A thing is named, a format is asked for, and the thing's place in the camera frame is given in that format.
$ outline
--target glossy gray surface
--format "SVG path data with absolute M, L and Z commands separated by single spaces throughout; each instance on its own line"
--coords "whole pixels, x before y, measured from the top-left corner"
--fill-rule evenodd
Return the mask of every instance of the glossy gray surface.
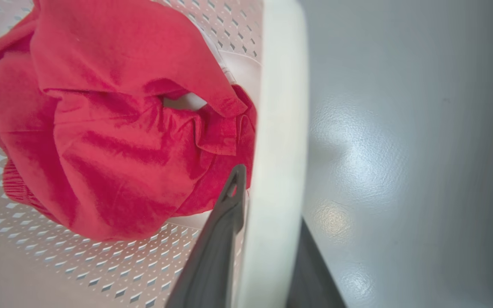
M 493 307 L 493 1 L 303 1 L 306 220 L 350 307 Z

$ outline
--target white plastic basket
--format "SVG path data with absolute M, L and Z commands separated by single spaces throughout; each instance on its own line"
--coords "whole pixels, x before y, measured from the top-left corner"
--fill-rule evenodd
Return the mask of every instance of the white plastic basket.
M 258 109 L 235 303 L 239 308 L 284 306 L 307 156 L 303 12 L 294 0 L 158 2 L 182 12 L 208 34 Z M 0 0 L 0 36 L 31 6 L 29 0 Z M 0 150 L 0 180 L 4 158 Z M 164 307 L 206 217 L 170 219 L 146 240 L 94 243 L 12 203 L 0 181 L 0 307 Z

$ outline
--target red garment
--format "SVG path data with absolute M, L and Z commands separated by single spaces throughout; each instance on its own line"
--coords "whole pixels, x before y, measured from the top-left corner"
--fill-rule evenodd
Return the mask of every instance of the red garment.
M 163 107 L 189 92 L 208 105 Z M 36 0 L 0 38 L 5 192 L 95 240 L 211 209 L 250 174 L 255 121 L 198 29 L 148 0 Z

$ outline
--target red jacket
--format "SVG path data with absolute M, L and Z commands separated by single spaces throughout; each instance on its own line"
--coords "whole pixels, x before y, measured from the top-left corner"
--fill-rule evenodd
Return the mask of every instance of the red jacket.
M 197 112 L 163 107 L 193 92 Z M 146 0 L 38 0 L 0 38 L 3 187 L 95 240 L 154 234 L 211 209 L 252 170 L 252 102 L 198 29 Z

